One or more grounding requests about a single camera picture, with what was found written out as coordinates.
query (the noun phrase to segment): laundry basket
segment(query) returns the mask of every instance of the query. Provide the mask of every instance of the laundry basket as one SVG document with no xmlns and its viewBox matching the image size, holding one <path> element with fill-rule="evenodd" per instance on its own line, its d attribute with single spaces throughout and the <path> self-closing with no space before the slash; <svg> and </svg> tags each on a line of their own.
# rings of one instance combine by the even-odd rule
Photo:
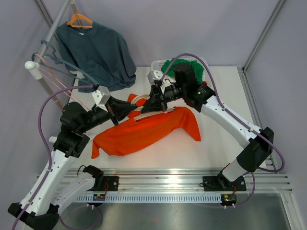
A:
<svg viewBox="0 0 307 230">
<path fill-rule="evenodd" d="M 198 60 L 197 60 L 196 58 L 194 58 L 194 57 L 186 57 L 186 58 L 180 58 L 180 59 L 185 59 L 185 60 L 187 60 L 187 61 L 197 61 L 198 63 L 201 64 L 201 62 L 198 61 Z M 202 60 L 204 61 L 204 63 L 208 66 L 206 60 L 205 60 L 204 58 L 201 58 L 201 59 L 202 59 Z M 161 71 L 161 67 L 164 65 L 164 63 L 165 63 L 166 61 L 167 61 L 167 60 L 159 60 L 159 61 L 154 61 L 154 62 L 152 62 L 152 64 L 151 64 L 151 71 L 153 71 L 153 70 L 159 70 L 159 71 Z M 202 81 L 208 81 L 208 79 L 209 79 L 208 73 L 207 73 L 206 69 L 204 68 L 203 73 L 202 73 Z"/>
</svg>

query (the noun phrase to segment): white table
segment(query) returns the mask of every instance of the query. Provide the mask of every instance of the white table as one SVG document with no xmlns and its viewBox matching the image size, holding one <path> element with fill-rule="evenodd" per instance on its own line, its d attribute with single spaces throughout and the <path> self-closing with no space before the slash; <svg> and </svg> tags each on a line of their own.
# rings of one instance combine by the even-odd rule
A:
<svg viewBox="0 0 307 230">
<path fill-rule="evenodd" d="M 210 67 L 215 79 L 217 89 L 222 100 L 234 111 L 248 121 L 252 121 L 248 103 L 243 91 L 240 76 L 236 67 Z M 137 68 L 136 83 L 120 91 L 111 92 L 111 95 L 120 100 L 127 100 L 130 93 L 149 94 L 150 84 L 147 75 L 150 67 Z M 90 93 L 73 91 L 89 108 L 94 105 Z M 183 100 L 177 100 L 168 104 L 168 107 L 186 106 Z M 104 169 L 220 169 L 234 160 L 242 151 L 236 140 L 221 126 L 203 114 L 191 108 L 198 121 L 201 142 L 194 141 L 183 129 L 177 129 L 160 141 L 138 152 L 127 156 L 109 156 L 100 150 L 100 156 L 91 159 L 92 141 L 85 147 L 82 155 L 72 168 L 80 165 L 94 165 Z M 111 128 L 113 123 L 107 121 L 104 124 L 88 131 L 91 137 Z"/>
</svg>

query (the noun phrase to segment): wall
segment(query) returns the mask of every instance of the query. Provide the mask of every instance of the wall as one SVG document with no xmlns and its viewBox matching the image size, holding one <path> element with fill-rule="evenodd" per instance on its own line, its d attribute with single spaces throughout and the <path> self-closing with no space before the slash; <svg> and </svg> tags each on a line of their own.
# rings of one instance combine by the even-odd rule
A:
<svg viewBox="0 0 307 230">
<path fill-rule="evenodd" d="M 75 0 L 79 13 L 122 33 L 137 66 L 190 52 L 243 65 L 278 0 Z M 55 15 L 61 0 L 44 1 Z"/>
<path fill-rule="evenodd" d="M 275 131 L 296 200 L 307 226 L 306 98 L 307 1 L 287 1 L 248 69 L 265 126 Z"/>
<path fill-rule="evenodd" d="M 29 192 L 47 162 L 37 129 L 47 94 L 24 63 L 38 51 L 48 28 L 32 0 L 5 0 L 0 20 L 0 228 L 10 229 L 14 218 L 7 208 Z M 42 123 L 47 138 L 56 135 L 60 112 L 52 102 L 47 105 Z"/>
</svg>

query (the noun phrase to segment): teal shirt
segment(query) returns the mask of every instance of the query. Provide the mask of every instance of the teal shirt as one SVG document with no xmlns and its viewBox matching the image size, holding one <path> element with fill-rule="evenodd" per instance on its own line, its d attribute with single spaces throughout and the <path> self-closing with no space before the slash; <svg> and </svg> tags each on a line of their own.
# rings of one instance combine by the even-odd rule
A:
<svg viewBox="0 0 307 230">
<path fill-rule="evenodd" d="M 96 22 L 92 26 L 82 29 L 64 23 L 57 28 L 62 58 L 84 70 L 110 91 L 132 86 L 136 66 L 125 39 L 115 30 Z"/>
</svg>

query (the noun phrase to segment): orange shirt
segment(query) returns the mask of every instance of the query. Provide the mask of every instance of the orange shirt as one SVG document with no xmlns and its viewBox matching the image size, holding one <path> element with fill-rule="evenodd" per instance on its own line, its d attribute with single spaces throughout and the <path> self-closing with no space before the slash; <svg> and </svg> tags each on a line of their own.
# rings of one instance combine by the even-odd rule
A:
<svg viewBox="0 0 307 230">
<path fill-rule="evenodd" d="M 194 114 L 186 107 L 176 107 L 172 112 L 152 115 L 136 121 L 130 118 L 98 134 L 93 139 L 92 158 L 99 156 L 99 148 L 108 155 L 116 156 L 137 152 L 177 128 L 183 128 L 194 140 L 201 141 Z"/>
</svg>

